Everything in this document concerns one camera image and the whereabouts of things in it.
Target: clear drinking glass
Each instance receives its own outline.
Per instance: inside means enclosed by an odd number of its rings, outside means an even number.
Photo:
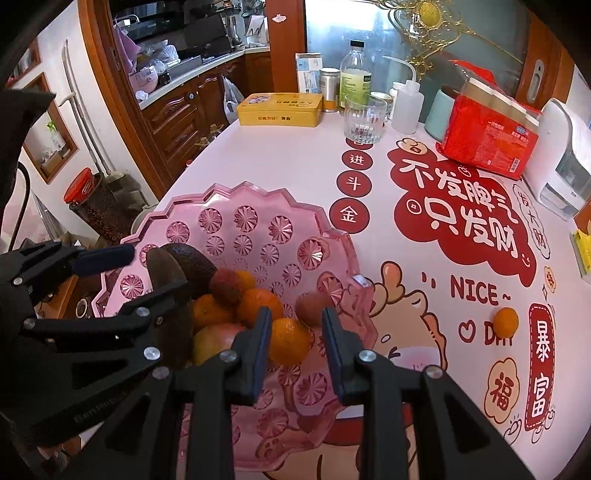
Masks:
[[[356,143],[378,143],[384,134],[387,107],[384,100],[369,95],[363,102],[345,96],[345,136]]]

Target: white squeeze bottle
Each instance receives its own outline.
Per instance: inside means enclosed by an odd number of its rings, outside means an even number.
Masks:
[[[425,96],[418,91],[420,85],[417,82],[417,71],[407,61],[387,56],[384,56],[384,58],[404,63],[413,71],[413,79],[407,80],[406,84],[398,90],[390,120],[393,129],[402,134],[413,134],[417,130],[418,117],[421,115],[423,101],[425,100]]]

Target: white plastic bag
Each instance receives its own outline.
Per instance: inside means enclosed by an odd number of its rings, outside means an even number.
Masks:
[[[228,123],[233,123],[238,120],[238,112],[236,108],[244,100],[244,95],[240,93],[240,90],[226,77],[223,77],[224,84],[224,104],[223,109],[226,113]]]

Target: wooden cabinet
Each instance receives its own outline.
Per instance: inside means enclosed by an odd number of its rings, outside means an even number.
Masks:
[[[180,119],[193,113],[197,108],[195,94],[188,83],[176,87],[172,92],[156,100],[144,111],[152,132],[157,133],[169,129]]]
[[[227,126],[228,119],[223,108],[224,90],[220,71],[217,68],[209,70],[195,77],[190,84],[199,98],[200,115],[207,125],[208,133],[210,125]]]
[[[250,93],[275,92],[271,70],[271,53],[249,53],[246,59],[246,76]]]
[[[248,77],[246,76],[245,57],[222,63],[218,68],[224,77],[238,87],[238,90],[244,95],[244,98],[252,93],[248,85]]]
[[[244,97],[272,92],[270,53],[251,53],[227,61],[176,87],[142,111],[173,179],[183,172],[187,160],[199,154],[198,142],[209,135],[210,125],[228,125],[222,76]]]

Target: pink glass fruit bowl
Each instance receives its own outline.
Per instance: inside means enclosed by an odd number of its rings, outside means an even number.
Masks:
[[[167,242],[184,242],[217,267],[248,270],[257,287],[273,291],[284,315],[294,317],[297,297],[313,290],[330,294],[343,327],[370,348],[376,330],[369,318],[372,286],[359,274],[348,233],[335,230],[320,207],[297,203],[285,189],[266,192],[244,182],[233,189],[212,185],[203,194],[175,197],[164,211],[146,216],[135,235],[131,265],[102,274],[92,301],[97,316],[116,314],[121,305],[151,290],[145,253]],[[237,469],[268,471],[291,452],[321,444],[342,406],[330,382],[320,328],[310,331],[311,349],[293,367],[269,366],[254,407],[232,407]],[[189,416],[180,439],[184,463]]]

